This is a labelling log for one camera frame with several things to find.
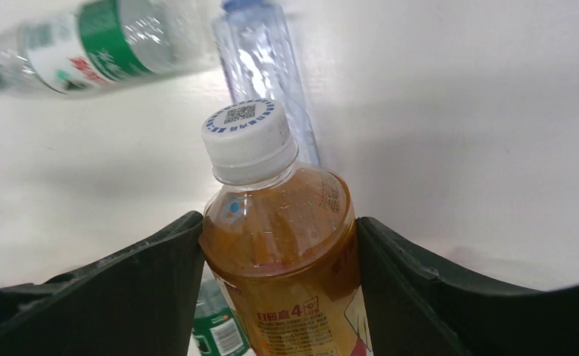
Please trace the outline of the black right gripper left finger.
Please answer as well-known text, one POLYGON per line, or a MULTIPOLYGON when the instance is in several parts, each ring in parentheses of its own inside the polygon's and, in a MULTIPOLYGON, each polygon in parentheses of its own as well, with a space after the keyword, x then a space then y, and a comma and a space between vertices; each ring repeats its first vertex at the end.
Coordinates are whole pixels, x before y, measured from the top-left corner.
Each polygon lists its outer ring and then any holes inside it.
POLYGON ((0 288, 0 355, 186 355, 202 215, 44 283, 0 288))

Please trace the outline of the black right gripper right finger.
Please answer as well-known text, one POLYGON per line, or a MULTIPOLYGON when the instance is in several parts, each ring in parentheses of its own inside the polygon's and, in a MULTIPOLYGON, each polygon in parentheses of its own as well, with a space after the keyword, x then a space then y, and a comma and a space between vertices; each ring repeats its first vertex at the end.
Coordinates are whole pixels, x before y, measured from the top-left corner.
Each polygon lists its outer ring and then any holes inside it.
POLYGON ((516 286, 356 221, 376 355, 579 355, 579 285, 516 286))

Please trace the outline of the dark green label bottle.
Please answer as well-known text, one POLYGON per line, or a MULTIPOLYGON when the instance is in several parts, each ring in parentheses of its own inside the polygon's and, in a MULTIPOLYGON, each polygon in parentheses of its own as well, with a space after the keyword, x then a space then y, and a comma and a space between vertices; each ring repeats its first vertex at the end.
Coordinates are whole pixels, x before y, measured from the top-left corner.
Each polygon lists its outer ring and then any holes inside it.
POLYGON ((204 274, 194 312, 192 337, 201 355, 241 356, 249 344, 216 280, 204 274))

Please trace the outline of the orange tea bottle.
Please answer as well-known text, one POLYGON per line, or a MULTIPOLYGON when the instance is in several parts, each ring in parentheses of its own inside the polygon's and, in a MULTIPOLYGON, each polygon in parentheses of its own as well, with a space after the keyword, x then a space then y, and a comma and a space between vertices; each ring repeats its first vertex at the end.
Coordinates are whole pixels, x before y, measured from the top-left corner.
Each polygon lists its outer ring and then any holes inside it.
POLYGON ((275 100, 222 108, 201 136, 221 189, 199 243, 253 352, 371 355, 345 181, 298 158, 275 100))

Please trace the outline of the green label bottle green cap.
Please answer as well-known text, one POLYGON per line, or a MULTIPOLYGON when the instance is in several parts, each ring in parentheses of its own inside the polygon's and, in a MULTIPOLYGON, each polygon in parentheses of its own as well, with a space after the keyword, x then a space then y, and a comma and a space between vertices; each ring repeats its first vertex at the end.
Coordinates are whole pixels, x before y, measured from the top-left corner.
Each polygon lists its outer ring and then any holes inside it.
POLYGON ((92 96, 216 61, 198 1, 84 1, 0 31, 0 96, 92 96))

